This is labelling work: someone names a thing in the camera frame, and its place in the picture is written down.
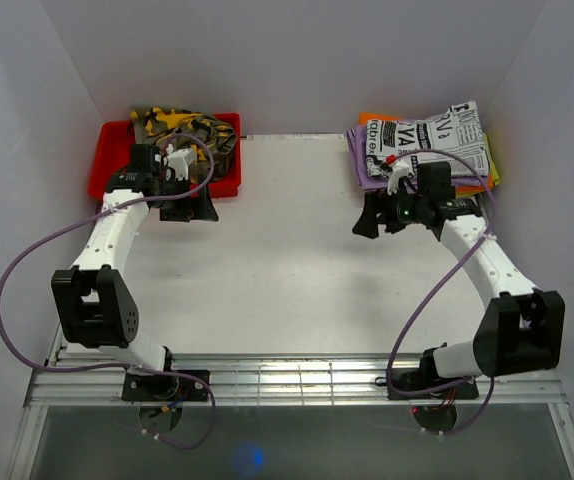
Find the newspaper print trousers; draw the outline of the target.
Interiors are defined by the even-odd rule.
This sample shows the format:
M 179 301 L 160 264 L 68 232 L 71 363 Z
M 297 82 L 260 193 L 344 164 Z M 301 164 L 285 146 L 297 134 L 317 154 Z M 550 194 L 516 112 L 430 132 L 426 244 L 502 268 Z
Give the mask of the newspaper print trousers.
M 372 178 L 383 179 L 380 166 L 388 155 L 406 157 L 413 167 L 420 163 L 447 161 L 452 176 L 467 178 L 475 169 L 489 175 L 490 154 L 474 101 L 452 105 L 441 114 L 424 120 L 409 120 L 363 112 L 359 124 L 366 127 L 366 162 Z

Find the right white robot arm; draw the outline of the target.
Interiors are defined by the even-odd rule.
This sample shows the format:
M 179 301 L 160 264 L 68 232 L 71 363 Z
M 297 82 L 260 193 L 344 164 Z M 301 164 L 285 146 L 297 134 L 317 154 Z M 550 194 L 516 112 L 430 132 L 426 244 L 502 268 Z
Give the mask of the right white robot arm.
M 459 199 L 448 161 L 413 167 L 390 156 L 386 190 L 366 193 L 354 234 L 369 239 L 418 224 L 430 230 L 457 260 L 447 273 L 464 271 L 486 310 L 472 339 L 426 350 L 413 371 L 386 368 L 396 398 L 441 397 L 484 375 L 488 378 L 558 366 L 565 303 L 543 291 L 513 264 L 493 235 L 490 221 L 470 199 Z

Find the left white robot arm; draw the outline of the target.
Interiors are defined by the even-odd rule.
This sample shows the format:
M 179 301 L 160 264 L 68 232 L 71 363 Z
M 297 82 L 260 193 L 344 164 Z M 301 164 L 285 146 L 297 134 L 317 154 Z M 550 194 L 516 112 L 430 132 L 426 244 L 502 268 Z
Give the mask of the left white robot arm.
M 196 147 L 134 144 L 126 166 L 113 173 L 102 198 L 103 218 L 94 224 L 82 253 L 51 280 L 68 342 L 98 350 L 126 364 L 128 384 L 145 397 L 178 397 L 181 382 L 168 348 L 140 330 L 140 314 L 123 278 L 138 228 L 150 210 L 162 221 L 216 221 L 209 189 L 192 188 Z

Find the folded purple trousers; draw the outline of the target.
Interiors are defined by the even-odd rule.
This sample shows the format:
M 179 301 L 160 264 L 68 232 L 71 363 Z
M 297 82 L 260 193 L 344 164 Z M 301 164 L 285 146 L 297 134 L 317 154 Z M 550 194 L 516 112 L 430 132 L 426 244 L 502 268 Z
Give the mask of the folded purple trousers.
M 387 189 L 388 175 L 383 179 L 372 178 L 368 174 L 366 162 L 367 132 L 364 125 L 356 125 L 346 132 L 350 153 L 350 166 L 356 184 L 363 190 Z

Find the camouflage trousers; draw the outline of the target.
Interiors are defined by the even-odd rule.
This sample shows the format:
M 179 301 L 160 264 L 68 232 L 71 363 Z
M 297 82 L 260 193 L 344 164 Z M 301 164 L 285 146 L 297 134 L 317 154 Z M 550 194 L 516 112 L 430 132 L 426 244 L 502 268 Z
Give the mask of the camouflage trousers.
M 215 116 L 186 109 L 134 107 L 130 119 L 135 141 L 155 145 L 164 152 L 192 148 L 197 160 L 189 167 L 190 179 L 198 184 L 214 158 L 213 181 L 222 180 L 234 161 L 238 135 L 232 125 Z

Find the folded orange trousers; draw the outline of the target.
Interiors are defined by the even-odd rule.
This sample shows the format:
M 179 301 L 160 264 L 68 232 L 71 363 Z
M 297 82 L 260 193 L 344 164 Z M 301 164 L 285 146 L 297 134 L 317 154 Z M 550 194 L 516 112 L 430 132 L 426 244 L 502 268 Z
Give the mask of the folded orange trousers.
M 420 163 L 447 161 L 459 196 L 483 191 L 479 178 L 493 188 L 500 184 L 500 175 L 492 159 L 487 135 L 483 133 L 473 103 L 465 112 L 446 113 L 425 120 L 404 120 L 400 117 L 363 112 L 358 125 L 347 132 L 351 165 L 357 184 L 365 189 L 387 186 L 393 162 L 390 157 L 421 148 L 434 148 L 455 154 L 476 169 L 471 173 L 461 163 L 444 155 L 424 153 L 407 157 L 413 168 Z

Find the red plastic bin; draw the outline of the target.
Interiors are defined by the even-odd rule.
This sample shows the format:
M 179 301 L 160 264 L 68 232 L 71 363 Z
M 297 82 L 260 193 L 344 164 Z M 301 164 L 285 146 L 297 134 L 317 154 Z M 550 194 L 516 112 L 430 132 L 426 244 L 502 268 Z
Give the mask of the red plastic bin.
M 241 119 L 237 113 L 216 113 L 215 117 L 230 124 L 238 135 L 238 140 L 233 149 L 233 161 L 228 173 L 221 180 L 211 181 L 210 193 L 215 199 L 233 198 L 238 195 L 242 182 Z M 131 145 L 134 143 L 135 134 L 131 120 L 108 122 L 102 126 L 88 182 L 88 195 L 91 198 L 102 199 L 111 174 L 128 164 Z

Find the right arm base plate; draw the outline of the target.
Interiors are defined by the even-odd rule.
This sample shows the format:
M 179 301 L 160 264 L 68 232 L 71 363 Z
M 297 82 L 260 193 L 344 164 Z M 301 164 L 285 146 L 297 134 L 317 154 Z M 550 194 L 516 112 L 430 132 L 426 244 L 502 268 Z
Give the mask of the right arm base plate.
M 479 397 L 476 381 L 460 383 L 446 388 L 456 378 L 441 378 L 433 373 L 423 373 L 420 368 L 395 369 L 393 388 L 387 387 L 389 400 L 475 400 Z

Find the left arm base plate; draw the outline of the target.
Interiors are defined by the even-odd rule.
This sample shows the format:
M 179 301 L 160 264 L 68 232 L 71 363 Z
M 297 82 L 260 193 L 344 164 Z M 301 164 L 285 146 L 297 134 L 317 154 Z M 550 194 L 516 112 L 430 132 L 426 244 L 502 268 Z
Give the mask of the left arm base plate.
M 208 400 L 208 370 L 181 370 L 182 378 L 127 373 L 121 399 L 126 402 L 202 402 Z

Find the aluminium mounting rail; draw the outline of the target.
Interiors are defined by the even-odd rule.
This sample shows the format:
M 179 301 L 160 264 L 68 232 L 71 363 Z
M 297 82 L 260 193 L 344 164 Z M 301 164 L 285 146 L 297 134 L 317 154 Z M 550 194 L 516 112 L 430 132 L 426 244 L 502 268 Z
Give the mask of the aluminium mounting rail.
M 379 406 L 389 402 L 376 384 L 387 357 L 381 355 L 178 355 L 175 367 L 204 369 L 216 402 L 223 407 Z M 125 373 L 102 369 L 82 373 L 33 374 L 28 406 L 118 406 Z M 479 395 L 494 404 L 560 404 L 567 400 L 556 373 L 545 371 L 477 381 Z

